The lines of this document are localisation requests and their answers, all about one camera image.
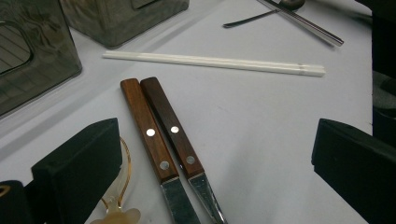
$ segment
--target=metal rivet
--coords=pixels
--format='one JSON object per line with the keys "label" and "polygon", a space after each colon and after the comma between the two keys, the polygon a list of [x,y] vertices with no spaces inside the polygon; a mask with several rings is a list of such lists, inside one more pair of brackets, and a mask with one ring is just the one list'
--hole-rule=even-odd
{"label": "metal rivet", "polygon": [[173,127],[171,128],[171,132],[172,132],[172,133],[178,133],[178,127],[177,127],[177,126],[173,126]]}
{"label": "metal rivet", "polygon": [[3,197],[11,190],[9,185],[0,185],[0,197]]}
{"label": "metal rivet", "polygon": [[188,164],[193,164],[195,163],[195,158],[193,156],[189,156],[187,157],[186,161]]}
{"label": "metal rivet", "polygon": [[161,167],[161,169],[163,169],[163,170],[169,169],[169,162],[167,162],[167,161],[162,161],[162,162],[160,163],[160,167]]}
{"label": "metal rivet", "polygon": [[154,136],[154,134],[155,134],[155,131],[154,131],[154,129],[148,129],[147,131],[146,131],[146,134],[148,135],[148,136]]}

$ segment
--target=steak knife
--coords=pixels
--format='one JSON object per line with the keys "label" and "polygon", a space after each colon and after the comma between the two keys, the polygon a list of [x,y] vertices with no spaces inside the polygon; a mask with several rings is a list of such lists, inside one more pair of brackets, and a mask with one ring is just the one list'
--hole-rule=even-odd
{"label": "steak knife", "polygon": [[121,88],[139,129],[154,172],[176,224],[199,224],[198,216],[180,182],[177,168],[157,127],[139,82],[123,80]]}
{"label": "steak knife", "polygon": [[190,140],[188,139],[175,111],[170,105],[166,95],[156,77],[143,79],[140,82],[143,93],[149,105],[162,126],[177,160],[190,182],[195,194],[211,216],[213,223],[228,223],[222,213],[216,197],[207,180],[204,167],[198,159]]}

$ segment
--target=table surface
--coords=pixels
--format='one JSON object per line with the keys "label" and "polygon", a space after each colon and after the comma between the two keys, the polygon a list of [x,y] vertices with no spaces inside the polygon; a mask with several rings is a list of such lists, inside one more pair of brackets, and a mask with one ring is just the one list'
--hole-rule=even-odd
{"label": "table surface", "polygon": [[[280,15],[221,27],[268,10],[254,0],[191,0],[118,50],[320,64],[324,77],[103,59],[104,47],[72,30],[83,72],[0,120],[0,180],[28,184],[30,168],[53,149],[117,118],[134,167],[124,209],[138,208],[140,223],[172,223],[120,89],[126,78],[157,77],[230,223],[365,223],[314,172],[311,154],[320,118],[372,131],[371,12],[353,0],[307,0],[298,10],[340,36],[341,48]],[[87,223],[105,213],[99,203]]]}

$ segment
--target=white chopstick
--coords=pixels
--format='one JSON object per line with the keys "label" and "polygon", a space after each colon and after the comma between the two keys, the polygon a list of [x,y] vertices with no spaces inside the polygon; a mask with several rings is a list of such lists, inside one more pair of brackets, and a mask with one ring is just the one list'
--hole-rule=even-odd
{"label": "white chopstick", "polygon": [[152,54],[138,52],[122,52],[108,50],[104,58],[143,61],[153,63],[177,63],[218,68],[232,68],[260,72],[283,73],[299,76],[323,77],[326,73],[321,65],[303,63],[270,63],[223,58],[207,58],[183,55]]}

